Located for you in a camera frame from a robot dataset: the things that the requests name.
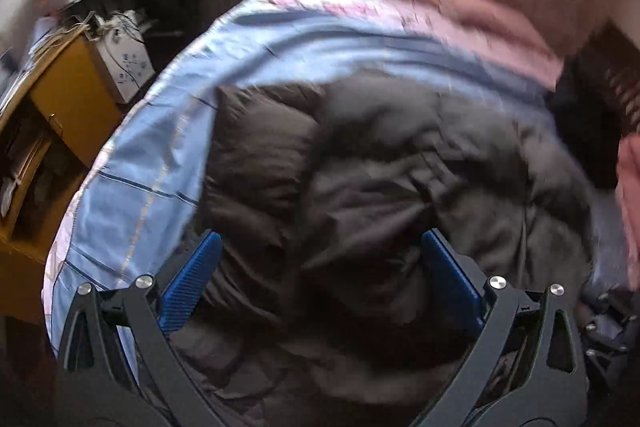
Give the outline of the orange wooden desk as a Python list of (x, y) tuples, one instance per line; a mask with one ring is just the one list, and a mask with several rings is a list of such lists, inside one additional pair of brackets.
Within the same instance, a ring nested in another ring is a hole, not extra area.
[(1, 105), (1, 313), (41, 319), (63, 213), (122, 120), (85, 25), (57, 35)]

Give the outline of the pink blanket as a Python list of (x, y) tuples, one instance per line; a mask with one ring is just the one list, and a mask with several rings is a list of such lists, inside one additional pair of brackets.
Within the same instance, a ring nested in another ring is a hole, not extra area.
[(267, 1), (280, 8), (364, 18), (433, 37), (533, 78), (548, 90), (555, 87), (562, 70), (562, 61), (524, 14), (492, 0)]

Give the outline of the brown slatted headboard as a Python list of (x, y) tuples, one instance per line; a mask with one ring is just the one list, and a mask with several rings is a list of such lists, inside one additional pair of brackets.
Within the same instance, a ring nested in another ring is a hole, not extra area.
[(620, 121), (623, 136), (639, 132), (639, 48), (612, 20), (577, 54), (587, 82)]

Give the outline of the light blue bed sheet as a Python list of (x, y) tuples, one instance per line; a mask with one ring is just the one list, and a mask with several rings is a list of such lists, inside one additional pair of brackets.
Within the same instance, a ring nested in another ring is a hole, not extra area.
[(560, 72), (555, 58), (414, 0), (243, 0), (165, 68), (70, 201), (41, 291), (51, 345), (62, 341), (81, 283), (121, 288), (177, 245), (201, 191), (219, 86), (298, 74), (322, 81), (358, 65), (413, 72), (525, 116)]

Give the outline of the brown puffer jacket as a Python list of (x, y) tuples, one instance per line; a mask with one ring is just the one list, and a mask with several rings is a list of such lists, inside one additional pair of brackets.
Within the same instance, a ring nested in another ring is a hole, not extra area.
[(518, 288), (588, 280), (586, 181), (547, 131), (376, 70), (216, 102), (184, 235), (224, 253), (171, 343), (231, 426), (410, 423), (469, 343), (423, 269), (429, 229)]

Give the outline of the black fluffy garment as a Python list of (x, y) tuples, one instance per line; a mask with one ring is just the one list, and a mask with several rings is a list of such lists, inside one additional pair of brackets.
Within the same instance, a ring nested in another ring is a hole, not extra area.
[(622, 139), (620, 110), (606, 77), (608, 66), (596, 51), (569, 56), (554, 90), (546, 95), (556, 132), (598, 190), (617, 185)]

